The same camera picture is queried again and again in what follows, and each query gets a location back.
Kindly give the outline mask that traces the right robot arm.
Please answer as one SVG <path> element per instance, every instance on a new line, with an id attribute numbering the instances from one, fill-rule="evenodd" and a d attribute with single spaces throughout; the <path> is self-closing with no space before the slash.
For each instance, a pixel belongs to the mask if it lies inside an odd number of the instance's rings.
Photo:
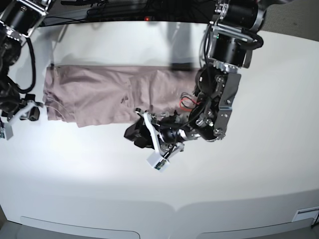
<path id="1" fill-rule="evenodd" d="M 43 104 L 36 102 L 31 91 L 36 83 L 36 61 L 31 35 L 48 16 L 52 0 L 2 0 L 0 2 L 0 113 L 7 122 L 0 123 L 1 131 L 16 120 L 37 121 Z M 27 45 L 31 59 L 31 84 L 22 89 L 8 75 Z"/>

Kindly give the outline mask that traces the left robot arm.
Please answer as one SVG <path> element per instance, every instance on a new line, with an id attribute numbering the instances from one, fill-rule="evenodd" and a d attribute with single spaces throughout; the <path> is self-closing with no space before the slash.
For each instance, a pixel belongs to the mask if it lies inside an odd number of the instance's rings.
<path id="1" fill-rule="evenodd" d="M 136 109 L 139 120 L 124 137 L 140 148 L 159 150 L 162 160 L 181 151 L 185 141 L 223 139 L 241 78 L 238 70 L 250 66 L 252 52 L 264 43 L 258 32 L 266 9 L 264 0 L 218 0 L 204 37 L 204 66 L 195 77 L 194 108 L 162 119 Z"/>

